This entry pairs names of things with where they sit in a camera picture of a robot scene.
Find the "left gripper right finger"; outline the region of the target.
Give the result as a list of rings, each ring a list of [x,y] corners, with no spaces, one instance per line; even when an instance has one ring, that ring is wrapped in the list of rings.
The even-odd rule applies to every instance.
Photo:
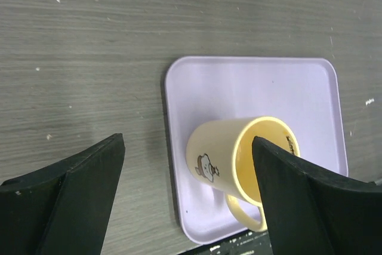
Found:
[[[252,157],[273,254],[381,254],[381,186],[255,137]]]

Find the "cream yellow cup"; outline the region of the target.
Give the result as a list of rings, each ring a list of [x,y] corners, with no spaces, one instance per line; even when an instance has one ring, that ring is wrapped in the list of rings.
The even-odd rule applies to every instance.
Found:
[[[226,204],[246,228],[267,230],[254,168],[252,142],[259,136],[290,154],[300,156],[289,126],[272,116],[225,119],[200,125],[186,146],[186,163],[202,183],[224,192]]]

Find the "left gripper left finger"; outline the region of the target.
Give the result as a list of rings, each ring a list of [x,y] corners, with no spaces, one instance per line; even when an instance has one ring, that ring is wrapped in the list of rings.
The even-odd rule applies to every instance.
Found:
[[[100,254],[124,158],[117,133],[1,183],[1,254]]]

